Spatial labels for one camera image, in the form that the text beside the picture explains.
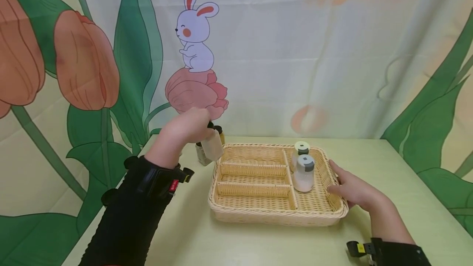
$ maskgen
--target fabric backdrop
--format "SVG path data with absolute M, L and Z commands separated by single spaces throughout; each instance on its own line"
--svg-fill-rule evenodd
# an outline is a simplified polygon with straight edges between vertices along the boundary
M 0 0 L 0 264 L 60 265 L 192 106 L 227 135 L 387 139 L 473 234 L 472 6 Z

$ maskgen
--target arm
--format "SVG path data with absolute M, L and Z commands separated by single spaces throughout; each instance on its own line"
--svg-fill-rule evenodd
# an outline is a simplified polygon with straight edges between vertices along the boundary
M 371 235 L 374 238 L 381 238 L 386 242 L 415 245 L 396 206 L 386 195 L 381 195 L 378 203 L 368 212 L 371 218 Z
M 341 185 L 330 186 L 327 191 L 345 198 L 351 206 L 359 205 L 370 214 L 372 237 L 382 239 L 377 241 L 380 244 L 377 254 L 382 253 L 378 255 L 382 265 L 429 266 L 394 203 L 381 191 L 331 160 L 330 166 L 337 173 Z
M 187 49 L 180 49 L 179 52 L 183 55 L 185 55 L 186 57 L 194 57 L 195 56 L 195 52 L 194 52 L 194 46 L 193 45 L 189 45 L 189 47 Z
M 153 165 L 173 169 L 187 142 L 199 142 L 212 135 L 213 130 L 207 128 L 209 121 L 208 110 L 192 108 L 162 129 L 150 150 L 125 176 L 106 208 L 80 266 L 144 265 L 153 235 L 172 194 L 165 194 L 165 198 L 150 197 L 147 191 L 140 190 L 140 184 Z

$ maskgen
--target yellow tag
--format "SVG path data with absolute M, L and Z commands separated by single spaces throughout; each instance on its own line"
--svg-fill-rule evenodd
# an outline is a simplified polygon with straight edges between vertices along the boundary
M 365 251 L 365 246 L 362 245 L 361 243 L 358 244 L 358 251 L 362 254 L 365 254 L 366 251 Z

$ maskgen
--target table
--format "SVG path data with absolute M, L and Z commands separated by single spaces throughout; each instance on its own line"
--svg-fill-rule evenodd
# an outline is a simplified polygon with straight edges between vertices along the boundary
M 155 138 L 151 138 L 146 152 Z M 442 206 L 410 167 L 384 140 L 227 137 L 227 142 L 293 144 L 304 140 L 379 188 L 399 209 L 413 238 L 433 266 L 470 265 L 473 238 Z M 370 219 L 354 207 L 339 224 L 327 228 L 222 223 L 207 203 L 214 164 L 197 161 L 188 144 L 180 158 L 195 171 L 181 184 L 152 241 L 147 266 L 367 265 L 348 256 L 345 243 L 370 240 Z M 78 265 L 102 217 L 102 208 L 78 241 L 64 266 Z

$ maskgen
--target bottle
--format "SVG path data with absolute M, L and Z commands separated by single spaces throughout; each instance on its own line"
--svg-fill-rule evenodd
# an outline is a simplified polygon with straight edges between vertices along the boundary
M 214 129 L 217 130 L 218 135 L 220 135 L 220 141 L 222 141 L 222 145 L 225 144 L 225 135 L 223 134 L 223 129 L 221 126 L 214 126 Z
M 202 144 L 200 142 L 195 145 L 195 149 L 197 151 L 197 158 L 200 164 L 202 164 L 203 166 L 206 166 L 212 162 L 205 156 L 204 148 L 202 148 Z
M 294 144 L 294 150 L 292 151 L 292 160 L 289 164 L 292 172 L 296 171 L 297 159 L 299 155 L 309 154 L 310 145 L 307 142 L 299 141 Z
M 292 177 L 294 189 L 299 192 L 309 192 L 314 186 L 315 160 L 307 154 L 299 155 L 296 171 Z
M 209 122 L 208 128 L 214 128 L 214 124 Z M 222 141 L 218 131 L 214 129 L 214 134 L 209 138 L 200 142 L 204 150 L 205 156 L 211 161 L 217 161 L 223 155 Z

